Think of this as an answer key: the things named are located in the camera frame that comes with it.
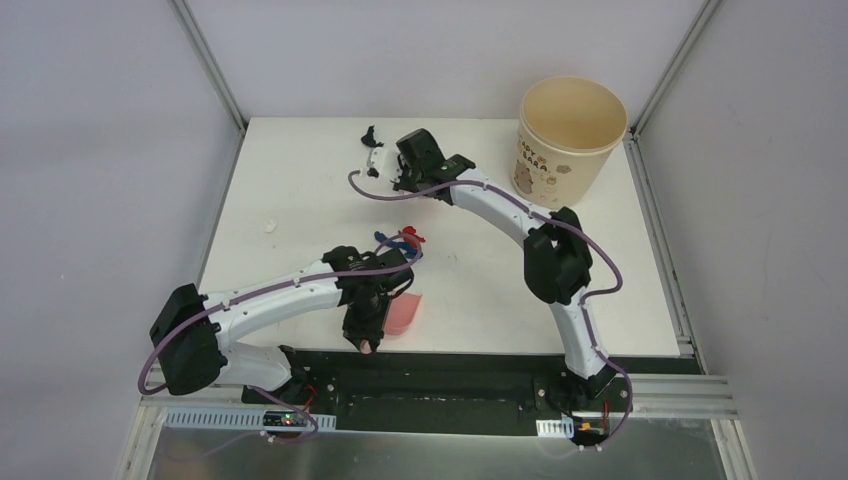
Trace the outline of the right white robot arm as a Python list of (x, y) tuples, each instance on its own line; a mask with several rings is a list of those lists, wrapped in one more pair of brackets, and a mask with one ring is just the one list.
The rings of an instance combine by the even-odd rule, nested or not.
[(589, 306), (590, 253), (594, 242), (568, 207), (543, 212), (491, 181), (469, 159), (446, 157), (434, 136), (417, 129), (397, 141), (399, 174), (394, 190), (441, 200), (471, 212), (514, 240), (523, 253), (527, 288), (547, 304), (565, 353), (565, 389), (583, 410), (607, 397), (616, 376), (601, 346)]

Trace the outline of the pink plastic dustpan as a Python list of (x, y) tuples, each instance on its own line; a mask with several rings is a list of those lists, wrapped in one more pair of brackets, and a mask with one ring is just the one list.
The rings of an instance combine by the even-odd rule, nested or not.
[(400, 336), (413, 323), (421, 303), (421, 296), (403, 293), (397, 298), (391, 297), (391, 305), (385, 323), (385, 335)]

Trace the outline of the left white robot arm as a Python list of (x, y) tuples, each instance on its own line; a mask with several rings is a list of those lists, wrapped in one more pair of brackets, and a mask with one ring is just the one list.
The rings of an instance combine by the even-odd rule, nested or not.
[(281, 404), (297, 402), (305, 378), (281, 347), (243, 343), (247, 335), (297, 316), (344, 308), (343, 337), (365, 353), (377, 351), (391, 303), (413, 282), (412, 260), (398, 250), (359, 252), (339, 246), (298, 271), (239, 289), (202, 294), (193, 283), (172, 291), (149, 336), (154, 350), (138, 380), (144, 395), (153, 365), (173, 396), (216, 383), (268, 391)]

